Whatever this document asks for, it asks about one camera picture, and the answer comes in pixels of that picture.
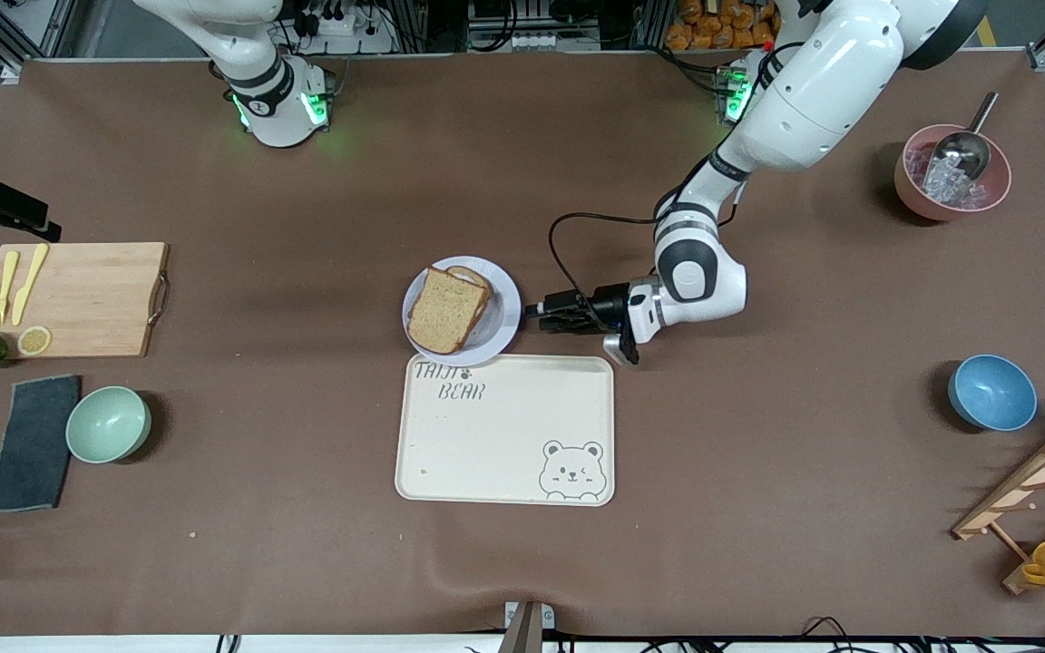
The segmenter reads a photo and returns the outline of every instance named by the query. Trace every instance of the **brown table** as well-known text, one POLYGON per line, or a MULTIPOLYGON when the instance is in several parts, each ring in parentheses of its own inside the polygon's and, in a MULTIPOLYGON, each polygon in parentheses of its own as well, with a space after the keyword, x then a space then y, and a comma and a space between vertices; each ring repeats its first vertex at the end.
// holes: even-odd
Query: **brown table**
MULTIPOLYGON (((0 635, 462 631, 522 598, 597 635, 784 635, 811 615, 1045 635, 1045 592, 1000 590, 1012 554, 947 534, 1045 441, 1045 74, 1023 54, 900 72, 820 165, 752 178, 722 230, 747 308, 674 326, 617 373, 599 509, 397 495, 398 306, 456 253, 531 301, 565 288, 549 223, 649 215, 715 144, 710 100, 652 55, 364 61, 331 134, 269 149, 219 94, 203 64, 155 63, 30 64, 0 91, 0 181, 50 203, 67 241, 167 240, 173 279, 147 358, 0 369, 0 437, 13 381, 69 372, 144 390, 158 424, 137 464, 73 462, 59 509, 0 515, 0 635), (898 144, 988 90, 1011 197, 908 217, 898 144), (1020 434, 946 409, 952 362, 978 352, 1041 390, 1020 434)), ((647 228, 568 224, 561 241, 584 285, 650 264, 647 228)), ((1003 518, 1021 538, 1045 536, 1036 500, 1003 518)))

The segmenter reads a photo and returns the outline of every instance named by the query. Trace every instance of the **cartoon bear face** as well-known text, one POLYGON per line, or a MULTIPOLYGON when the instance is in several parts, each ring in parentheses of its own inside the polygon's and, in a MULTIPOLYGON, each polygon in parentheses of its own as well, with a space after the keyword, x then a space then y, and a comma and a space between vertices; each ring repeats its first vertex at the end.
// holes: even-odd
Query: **cartoon bear face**
POLYGON ((574 447, 551 441, 542 445, 542 453, 547 464, 539 475, 539 488, 547 492, 547 498, 599 498, 607 487, 599 443, 574 447))

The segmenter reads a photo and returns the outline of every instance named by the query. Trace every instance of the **lemon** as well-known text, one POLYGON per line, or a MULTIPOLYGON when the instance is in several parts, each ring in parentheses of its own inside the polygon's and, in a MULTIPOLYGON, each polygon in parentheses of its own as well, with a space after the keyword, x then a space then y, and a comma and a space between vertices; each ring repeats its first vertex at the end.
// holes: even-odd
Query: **lemon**
POLYGON ((18 335, 18 352, 21 355, 39 355, 51 346, 51 332, 46 326, 32 326, 18 335))

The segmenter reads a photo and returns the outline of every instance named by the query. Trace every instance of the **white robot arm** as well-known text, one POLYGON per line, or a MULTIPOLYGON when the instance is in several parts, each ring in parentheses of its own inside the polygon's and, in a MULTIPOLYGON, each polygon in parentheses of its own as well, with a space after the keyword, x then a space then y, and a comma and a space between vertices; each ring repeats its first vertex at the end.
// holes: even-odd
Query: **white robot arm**
POLYGON ((191 38, 232 88, 240 120, 257 140, 287 147, 327 127, 332 75, 269 37, 281 0, 134 0, 191 38))
POLYGON ((599 288, 593 298, 549 295, 528 314, 548 331, 613 332, 607 352, 636 363, 635 345, 680 322, 744 308, 746 274, 718 235, 720 207, 752 170, 819 162, 874 104, 900 66, 949 59, 986 10, 986 0, 779 0, 775 59, 758 79, 742 120, 656 207, 652 277, 599 288), (618 293, 626 289, 625 312, 618 293), (585 314, 589 324, 584 322, 585 314))

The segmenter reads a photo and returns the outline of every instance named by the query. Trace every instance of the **cutting board handle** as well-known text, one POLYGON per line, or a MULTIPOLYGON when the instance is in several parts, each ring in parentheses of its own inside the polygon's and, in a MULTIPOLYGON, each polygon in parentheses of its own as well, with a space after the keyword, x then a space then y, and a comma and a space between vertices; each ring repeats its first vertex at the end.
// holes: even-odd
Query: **cutting board handle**
POLYGON ((147 318, 147 325, 149 327, 156 326, 156 322, 163 314, 163 309, 167 308, 167 293, 171 289, 171 284, 167 280, 166 270, 161 270, 161 282, 156 289, 156 309, 153 310, 147 318))

